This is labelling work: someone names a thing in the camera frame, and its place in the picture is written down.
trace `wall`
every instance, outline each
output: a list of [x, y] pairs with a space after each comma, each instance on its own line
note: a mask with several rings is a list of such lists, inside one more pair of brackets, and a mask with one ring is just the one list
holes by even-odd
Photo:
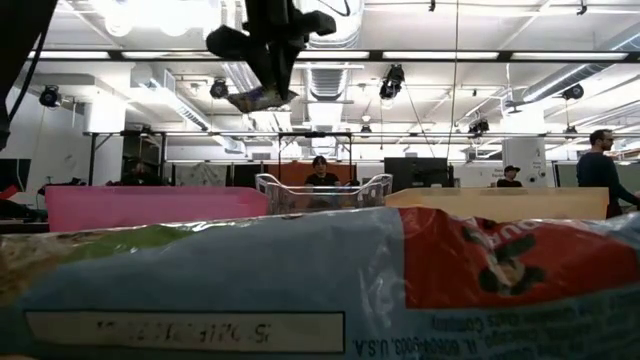
[[[19, 90], [14, 88], [7, 99], [9, 109]], [[90, 140], [82, 135], [85, 120], [82, 115], [58, 108], [45, 109], [38, 98], [27, 94], [11, 123], [7, 148], [0, 152], [2, 159], [31, 159], [25, 193], [11, 200], [34, 208], [44, 208], [44, 198], [37, 195], [42, 185], [68, 182], [72, 177], [86, 179], [89, 172]]]

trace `white label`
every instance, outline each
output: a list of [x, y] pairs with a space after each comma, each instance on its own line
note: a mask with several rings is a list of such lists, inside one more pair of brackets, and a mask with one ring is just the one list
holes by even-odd
[[343, 313], [27, 312], [25, 316], [37, 340], [60, 345], [344, 352]]

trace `fluorescent light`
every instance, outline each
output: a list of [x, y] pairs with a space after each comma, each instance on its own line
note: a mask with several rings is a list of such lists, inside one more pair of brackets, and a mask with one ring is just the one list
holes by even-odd
[[209, 136], [209, 133], [204, 131], [202, 132], [168, 132], [167, 136], [175, 136], [175, 137], [190, 137], [190, 136]]
[[[29, 54], [29, 59], [35, 57], [35, 51]], [[43, 51], [40, 53], [41, 59], [84, 59], [101, 60], [108, 59], [109, 53], [106, 51]]]
[[495, 60], [498, 58], [497, 51], [385, 51], [383, 59], [405, 59], [405, 60]]
[[298, 70], [364, 70], [364, 65], [355, 64], [295, 64], [294, 69]]
[[216, 59], [217, 57], [206, 51], [125, 51], [122, 56], [128, 59], [137, 60], [154, 60], [154, 59], [185, 59], [185, 58], [203, 58], [203, 59]]
[[517, 52], [511, 56], [513, 60], [622, 60], [628, 53], [620, 52]]
[[253, 136], [253, 137], [277, 137], [278, 133], [274, 133], [274, 132], [248, 132], [248, 131], [234, 133], [234, 132], [222, 131], [222, 132], [220, 132], [220, 135], [238, 136], [238, 137], [248, 137], [248, 136]]
[[367, 59], [368, 51], [351, 50], [305, 50], [298, 55], [298, 61], [317, 59]]

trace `hanging cable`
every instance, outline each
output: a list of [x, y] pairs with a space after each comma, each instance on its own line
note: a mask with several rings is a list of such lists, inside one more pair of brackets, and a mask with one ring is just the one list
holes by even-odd
[[380, 150], [384, 149], [384, 144], [382, 143], [382, 98], [380, 98]]
[[565, 113], [565, 116], [567, 118], [567, 129], [568, 129], [569, 125], [570, 125], [570, 123], [569, 123], [569, 101], [568, 100], [564, 101], [564, 113]]
[[456, 0], [456, 45], [455, 58], [453, 59], [453, 92], [451, 98], [451, 126], [449, 127], [449, 139], [447, 141], [447, 160], [451, 150], [451, 136], [453, 135], [454, 117], [456, 114], [456, 88], [458, 83], [458, 45], [460, 40], [460, 0]]
[[431, 142], [429, 141], [429, 137], [427, 137], [427, 133], [424, 131], [424, 126], [422, 126], [422, 120], [420, 119], [420, 116], [418, 115], [418, 111], [416, 110], [416, 106], [413, 104], [413, 98], [411, 98], [411, 92], [409, 91], [409, 86], [407, 85], [407, 83], [404, 83], [404, 86], [407, 89], [407, 96], [409, 96], [409, 102], [411, 102], [411, 108], [413, 109], [413, 114], [416, 116], [416, 120], [418, 121], [418, 125], [420, 125], [420, 132], [422, 133], [422, 136], [424, 136], [424, 140], [427, 142], [427, 145], [429, 145], [429, 150], [431, 151], [431, 156], [435, 158], [436, 154], [433, 152], [433, 148], [431, 147]]

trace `pink box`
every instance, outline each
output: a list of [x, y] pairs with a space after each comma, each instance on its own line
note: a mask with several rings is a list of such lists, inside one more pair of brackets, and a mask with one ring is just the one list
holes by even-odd
[[267, 214], [267, 197], [241, 187], [49, 186], [52, 232]]

